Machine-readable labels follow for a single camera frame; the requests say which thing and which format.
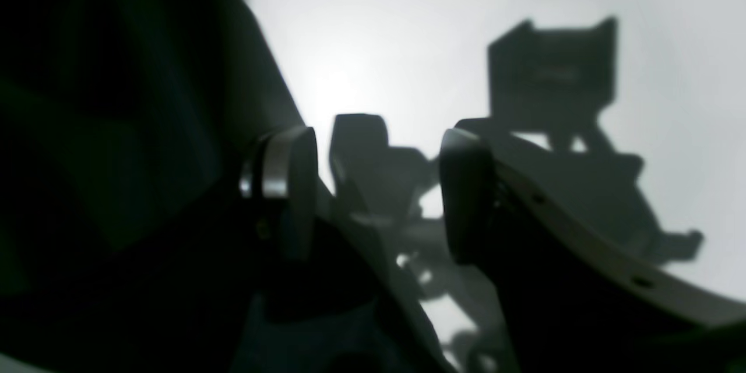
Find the silhouette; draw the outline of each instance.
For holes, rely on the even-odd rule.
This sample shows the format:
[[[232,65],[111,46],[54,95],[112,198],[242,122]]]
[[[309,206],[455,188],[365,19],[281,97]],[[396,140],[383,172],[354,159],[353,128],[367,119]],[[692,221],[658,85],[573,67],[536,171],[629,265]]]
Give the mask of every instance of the silhouette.
[[[743,360],[743,303],[623,256],[468,132],[448,131],[440,160],[449,243],[495,283],[524,373],[725,371]],[[488,223],[470,226],[463,201],[488,209]]]
[[[243,0],[3,6],[1,352],[71,372],[219,372],[259,353],[278,371],[330,336],[331,363],[351,333],[383,368],[439,371],[336,227],[314,225],[309,266],[267,264],[243,154],[303,121]],[[269,314],[251,312],[261,296]],[[240,346],[254,327],[266,336]],[[261,345],[288,336],[291,354]]]
[[[520,371],[504,323],[487,333],[459,333],[450,349],[457,354],[457,360],[463,360],[468,373]]]
[[[535,30],[523,22],[490,45],[488,118],[456,128],[482,137],[596,232],[653,264],[693,259],[697,231],[661,231],[636,186],[643,161],[619,153],[599,127],[612,104],[617,22],[589,30]],[[551,150],[515,137],[543,134]]]
[[[480,331],[465,336],[458,349],[431,341],[431,351],[451,350],[459,365],[467,366],[472,357],[469,347],[479,340],[482,346],[500,349],[504,358],[505,346],[494,338],[496,329],[492,331],[499,325],[494,286],[474,267],[453,263],[442,218],[422,218],[419,201],[438,183],[438,160],[427,160],[414,148],[389,146],[381,116],[352,114],[336,116],[329,162],[336,187],[333,221],[367,238],[368,246],[381,252],[376,270],[384,273],[395,294],[403,296],[418,328],[434,336],[429,321],[418,320],[418,301],[444,294],[450,294],[479,325]],[[397,264],[398,256],[407,258]]]

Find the white wall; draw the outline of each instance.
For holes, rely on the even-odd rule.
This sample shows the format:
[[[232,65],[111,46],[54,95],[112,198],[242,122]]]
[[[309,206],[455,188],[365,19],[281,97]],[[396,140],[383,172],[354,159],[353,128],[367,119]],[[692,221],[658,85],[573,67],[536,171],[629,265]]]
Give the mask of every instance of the white wall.
[[[601,125],[645,161],[664,230],[706,237],[667,269],[746,300],[746,0],[248,0],[306,122],[322,179],[333,116],[383,115],[392,143],[434,156],[487,110],[485,47],[515,23],[620,23],[617,101]]]

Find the white backdrop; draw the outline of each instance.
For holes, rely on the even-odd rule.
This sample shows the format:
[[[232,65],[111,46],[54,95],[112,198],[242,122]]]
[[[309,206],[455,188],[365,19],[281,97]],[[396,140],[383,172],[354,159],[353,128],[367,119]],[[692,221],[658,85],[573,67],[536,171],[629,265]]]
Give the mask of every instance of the white backdrop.
[[[617,16],[617,100],[602,128],[645,160],[639,185],[663,229],[705,235],[696,261],[666,269],[746,300],[746,0],[247,2],[317,131],[331,189],[334,115],[383,115],[392,144],[435,156],[445,129],[488,114],[488,43],[525,18],[591,27]]]

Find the mounting hole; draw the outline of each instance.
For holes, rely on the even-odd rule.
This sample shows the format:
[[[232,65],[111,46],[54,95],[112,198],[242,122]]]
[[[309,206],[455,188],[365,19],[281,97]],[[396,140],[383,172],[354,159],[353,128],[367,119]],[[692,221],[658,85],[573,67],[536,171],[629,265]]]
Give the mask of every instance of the mounting hole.
[[[648,280],[646,278],[637,277],[637,275],[634,276],[634,277],[632,277],[632,282],[634,283],[634,285],[640,286],[642,288],[653,288],[653,287],[655,287],[655,285],[653,285],[652,281],[650,281],[650,280]]]

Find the blurry object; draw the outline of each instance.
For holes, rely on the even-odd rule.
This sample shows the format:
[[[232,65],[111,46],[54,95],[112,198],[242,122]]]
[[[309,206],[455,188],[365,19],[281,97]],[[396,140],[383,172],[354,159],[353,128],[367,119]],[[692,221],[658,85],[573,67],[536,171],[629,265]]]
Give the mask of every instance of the blurry object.
[[[714,373],[746,356],[746,304],[619,251],[473,133],[447,131],[440,159],[451,251],[495,283],[524,373]]]
[[[3,354],[50,371],[155,373],[227,371],[266,351],[265,371],[318,372],[352,333],[354,351],[389,371],[438,370],[315,217],[314,132],[243,0],[3,8]],[[261,150],[244,155],[252,143]],[[259,296],[266,312],[247,315]],[[330,314],[339,321],[298,333]],[[275,328],[242,347],[254,315]],[[288,337],[282,351],[257,344]],[[319,342],[324,355],[304,352]]]
[[[702,234],[661,231],[636,184],[642,159],[616,152],[599,126],[615,97],[617,25],[614,18],[588,30],[517,25],[488,49],[490,117],[456,128],[478,134],[627,253],[657,265],[689,261]],[[515,141],[520,134],[546,136],[550,150]]]
[[[419,203],[438,183],[439,158],[390,145],[386,122],[370,114],[336,116],[329,158],[334,220],[346,226],[351,242],[361,244],[362,254],[383,255],[368,258],[371,266],[383,273],[431,351],[445,351],[467,372],[471,346],[498,347],[500,364],[511,371],[506,370],[506,340],[496,338],[500,315],[492,309],[494,286],[477,269],[453,264],[443,219],[423,217]],[[450,351],[449,342],[461,328],[469,331],[468,342]]]

